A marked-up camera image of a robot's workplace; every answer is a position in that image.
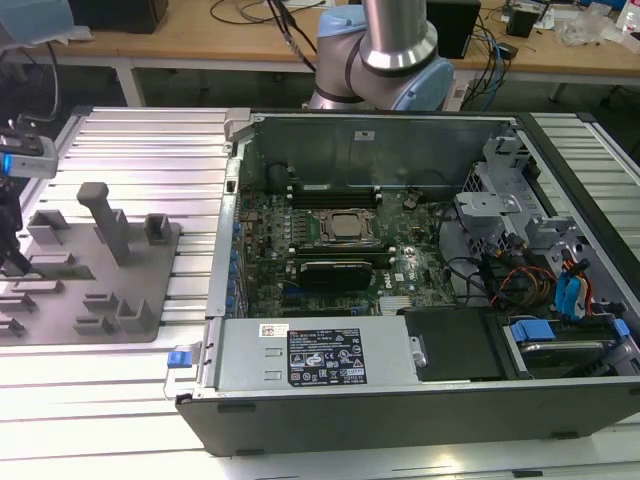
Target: motherboard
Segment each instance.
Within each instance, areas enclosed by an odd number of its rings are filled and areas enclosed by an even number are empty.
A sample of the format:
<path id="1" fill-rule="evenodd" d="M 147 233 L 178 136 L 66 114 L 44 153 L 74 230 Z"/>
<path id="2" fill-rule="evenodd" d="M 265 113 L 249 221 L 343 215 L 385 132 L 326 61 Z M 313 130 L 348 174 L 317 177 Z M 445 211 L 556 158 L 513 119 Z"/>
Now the motherboard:
<path id="1" fill-rule="evenodd" d="M 374 208 L 296 208 L 282 195 L 247 192 L 249 317 L 395 314 L 452 305 L 455 292 L 435 246 L 442 204 L 379 194 Z"/>

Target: blue light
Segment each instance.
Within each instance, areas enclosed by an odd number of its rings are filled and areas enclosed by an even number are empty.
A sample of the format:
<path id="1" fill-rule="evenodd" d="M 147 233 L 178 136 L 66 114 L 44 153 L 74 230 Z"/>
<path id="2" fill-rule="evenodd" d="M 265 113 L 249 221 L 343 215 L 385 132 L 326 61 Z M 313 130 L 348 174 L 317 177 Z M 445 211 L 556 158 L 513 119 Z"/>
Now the blue light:
<path id="1" fill-rule="evenodd" d="M 5 153 L 2 160 L 2 173 L 9 175 L 9 170 L 11 170 L 11 155 Z"/>

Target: sticker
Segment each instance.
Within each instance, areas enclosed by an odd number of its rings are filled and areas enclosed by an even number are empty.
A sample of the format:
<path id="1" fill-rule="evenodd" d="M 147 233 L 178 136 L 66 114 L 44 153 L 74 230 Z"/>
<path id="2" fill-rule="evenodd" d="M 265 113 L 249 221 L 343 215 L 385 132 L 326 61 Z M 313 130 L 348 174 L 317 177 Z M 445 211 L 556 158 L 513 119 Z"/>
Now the sticker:
<path id="1" fill-rule="evenodd" d="M 376 132 L 373 130 L 358 130 L 353 139 L 356 142 L 373 142 L 376 139 Z"/>
<path id="2" fill-rule="evenodd" d="M 289 331 L 288 323 L 261 323 L 259 337 L 286 337 Z"/>
<path id="3" fill-rule="evenodd" d="M 367 383 L 359 328 L 290 330 L 287 354 L 287 376 L 293 387 Z"/>

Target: plastic bag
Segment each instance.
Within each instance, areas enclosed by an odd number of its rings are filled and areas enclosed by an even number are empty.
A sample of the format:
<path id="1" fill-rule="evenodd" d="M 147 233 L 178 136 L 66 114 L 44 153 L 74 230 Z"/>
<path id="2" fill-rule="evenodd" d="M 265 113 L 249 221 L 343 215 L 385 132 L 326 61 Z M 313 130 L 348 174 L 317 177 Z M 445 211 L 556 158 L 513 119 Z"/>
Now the plastic bag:
<path id="1" fill-rule="evenodd" d="M 631 0 L 628 8 L 625 8 L 623 33 L 640 32 L 640 0 Z"/>
<path id="2" fill-rule="evenodd" d="M 604 31 L 613 23 L 607 17 L 610 10 L 611 7 L 592 2 L 575 20 L 563 22 L 556 27 L 560 41 L 567 46 L 603 42 Z"/>

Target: desk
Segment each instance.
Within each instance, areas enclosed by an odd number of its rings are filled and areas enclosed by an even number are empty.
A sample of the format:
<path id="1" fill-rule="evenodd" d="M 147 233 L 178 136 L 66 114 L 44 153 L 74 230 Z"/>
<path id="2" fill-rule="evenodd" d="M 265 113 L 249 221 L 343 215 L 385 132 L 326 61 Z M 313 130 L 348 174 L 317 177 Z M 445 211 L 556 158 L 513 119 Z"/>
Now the desk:
<path id="1" fill-rule="evenodd" d="M 138 68 L 308 71 L 291 53 L 274 25 L 236 26 L 218 22 L 209 16 L 212 1 L 170 0 L 167 18 L 156 33 L 94 32 L 93 42 L 56 46 L 59 62 L 114 68 L 129 106 L 144 106 L 144 96 L 136 77 Z M 232 1 L 221 4 L 216 14 L 242 21 Z M 500 0 L 484 0 L 483 18 L 490 13 L 489 9 L 501 3 Z M 268 15 L 266 8 L 255 7 L 254 11 L 256 15 Z M 316 36 L 322 11 L 312 9 L 295 14 L 300 27 L 312 39 Z M 621 45 L 606 42 L 598 46 L 564 47 L 550 31 L 541 31 L 541 34 L 534 31 L 528 39 L 523 39 L 505 37 L 505 24 L 492 18 L 485 20 L 485 24 L 499 41 L 520 49 L 507 75 L 509 80 L 640 85 L 640 55 L 630 53 Z M 315 60 L 304 42 L 301 41 L 300 46 L 312 61 Z M 38 53 L 39 61 L 49 61 L 44 51 Z M 445 104 L 448 110 L 460 108 L 467 85 L 485 67 L 486 57 L 480 41 L 473 40 L 466 58 L 454 60 L 453 64 L 456 83 Z"/>

